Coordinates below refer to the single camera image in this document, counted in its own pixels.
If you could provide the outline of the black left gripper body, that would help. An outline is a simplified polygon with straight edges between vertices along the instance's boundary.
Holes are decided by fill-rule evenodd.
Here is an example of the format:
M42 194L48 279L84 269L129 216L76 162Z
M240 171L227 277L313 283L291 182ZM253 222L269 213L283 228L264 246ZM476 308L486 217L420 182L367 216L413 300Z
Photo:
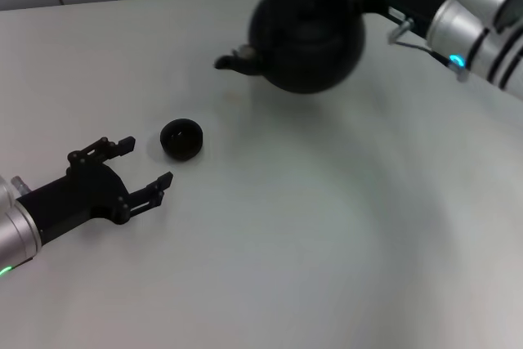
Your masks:
M94 218L123 225L131 218L121 178L98 163L73 165L65 176L18 198L47 244Z

